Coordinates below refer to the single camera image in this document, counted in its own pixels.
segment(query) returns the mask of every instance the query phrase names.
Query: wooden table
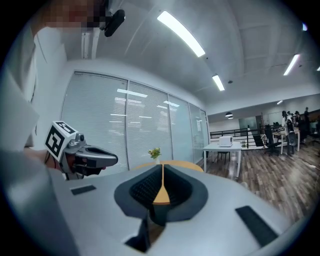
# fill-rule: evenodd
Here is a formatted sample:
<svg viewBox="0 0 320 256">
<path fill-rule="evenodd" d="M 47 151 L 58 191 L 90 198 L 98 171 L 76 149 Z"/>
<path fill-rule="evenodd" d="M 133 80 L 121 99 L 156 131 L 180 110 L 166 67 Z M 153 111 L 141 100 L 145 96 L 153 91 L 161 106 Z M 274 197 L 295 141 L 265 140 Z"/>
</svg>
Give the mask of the wooden table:
<svg viewBox="0 0 320 256">
<path fill-rule="evenodd" d="M 241 150 L 242 145 L 239 141 L 234 141 L 232 146 L 219 146 L 218 143 L 210 143 L 206 147 L 203 148 L 204 152 L 204 172 L 207 172 L 207 151 L 216 151 L 216 152 L 238 152 L 237 164 L 238 168 L 236 171 L 236 177 L 239 178 L 240 166 L 241 166 Z"/>
<path fill-rule="evenodd" d="M 143 165 L 140 165 L 140 166 L 132 169 L 132 171 L 134 171 L 135 169 L 142 168 L 142 167 L 152 166 L 154 164 L 155 164 L 154 162 L 145 163 Z M 169 205 L 170 204 L 169 195 L 168 195 L 168 192 L 166 191 L 165 186 L 164 186 L 164 165 L 179 166 L 179 167 L 183 167 L 183 168 L 192 169 L 192 170 L 195 170 L 198 172 L 204 171 L 201 169 L 200 166 L 198 166 L 192 162 L 186 162 L 186 161 L 176 161 L 176 160 L 160 161 L 160 164 L 162 165 L 162 186 L 161 186 L 161 189 L 159 190 L 158 195 L 156 196 L 156 198 L 153 201 L 154 205 Z"/>
<path fill-rule="evenodd" d="M 295 134 L 298 134 L 298 147 L 297 147 L 297 151 L 300 150 L 300 131 L 298 129 L 294 130 Z M 282 155 L 283 151 L 284 151 L 284 136 L 286 136 L 286 132 L 280 131 L 280 132 L 273 132 L 272 135 L 275 136 L 281 136 L 281 152 L 280 154 Z"/>
</svg>

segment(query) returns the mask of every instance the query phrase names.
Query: white table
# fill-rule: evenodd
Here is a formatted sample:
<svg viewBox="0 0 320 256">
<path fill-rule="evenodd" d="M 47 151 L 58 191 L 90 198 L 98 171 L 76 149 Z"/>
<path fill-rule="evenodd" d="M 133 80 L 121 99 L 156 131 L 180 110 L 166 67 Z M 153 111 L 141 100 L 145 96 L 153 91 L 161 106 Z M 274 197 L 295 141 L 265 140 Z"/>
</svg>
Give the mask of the white table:
<svg viewBox="0 0 320 256">
<path fill-rule="evenodd" d="M 298 147 L 297 147 L 297 151 L 300 150 L 300 131 L 298 129 L 294 130 L 295 134 L 298 134 Z M 276 135 L 276 136 L 281 136 L 281 152 L 280 155 L 282 155 L 283 151 L 284 151 L 284 137 L 286 136 L 285 131 L 280 131 L 280 132 L 273 132 L 272 135 Z"/>
<path fill-rule="evenodd" d="M 210 152 L 238 152 L 238 169 L 236 171 L 236 177 L 239 178 L 240 165 L 241 165 L 241 150 L 242 145 L 239 141 L 233 142 L 232 146 L 219 146 L 218 143 L 210 143 L 208 146 L 203 148 L 204 151 L 204 172 L 207 172 L 207 151 Z"/>
</svg>

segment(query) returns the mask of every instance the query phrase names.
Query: white vase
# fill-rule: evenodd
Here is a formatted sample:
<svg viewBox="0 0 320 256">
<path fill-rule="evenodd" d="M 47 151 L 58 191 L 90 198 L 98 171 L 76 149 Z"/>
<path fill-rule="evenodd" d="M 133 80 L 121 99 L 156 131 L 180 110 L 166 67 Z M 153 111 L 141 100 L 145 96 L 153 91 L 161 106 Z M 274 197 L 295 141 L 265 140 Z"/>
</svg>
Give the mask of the white vase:
<svg viewBox="0 0 320 256">
<path fill-rule="evenodd" d="M 154 164 L 155 165 L 160 165 L 160 158 L 159 157 L 154 159 Z"/>
</svg>

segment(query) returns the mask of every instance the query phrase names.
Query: potted plant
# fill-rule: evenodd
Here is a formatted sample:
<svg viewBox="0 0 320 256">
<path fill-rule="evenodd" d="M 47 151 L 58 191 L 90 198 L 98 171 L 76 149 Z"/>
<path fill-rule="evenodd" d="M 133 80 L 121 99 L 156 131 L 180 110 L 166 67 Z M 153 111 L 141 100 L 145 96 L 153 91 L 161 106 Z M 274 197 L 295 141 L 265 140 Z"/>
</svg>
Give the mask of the potted plant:
<svg viewBox="0 0 320 256">
<path fill-rule="evenodd" d="M 156 165 L 159 165 L 160 164 L 160 159 L 159 159 L 159 156 L 161 156 L 160 154 L 160 148 L 159 147 L 156 147 L 154 149 L 150 149 L 148 151 L 148 153 L 150 154 L 151 158 L 154 160 L 154 163 Z"/>
</svg>

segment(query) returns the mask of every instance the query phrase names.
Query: white sleeve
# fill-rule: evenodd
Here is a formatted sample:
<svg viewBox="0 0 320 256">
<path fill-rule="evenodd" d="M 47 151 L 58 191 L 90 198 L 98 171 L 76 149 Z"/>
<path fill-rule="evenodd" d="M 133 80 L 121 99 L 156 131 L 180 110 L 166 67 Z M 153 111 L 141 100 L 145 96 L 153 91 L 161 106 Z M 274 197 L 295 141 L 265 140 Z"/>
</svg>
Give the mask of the white sleeve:
<svg viewBox="0 0 320 256">
<path fill-rule="evenodd" d="M 39 115 L 29 101 L 35 89 L 35 43 L 30 27 L 14 41 L 0 73 L 0 148 L 22 151 Z"/>
</svg>

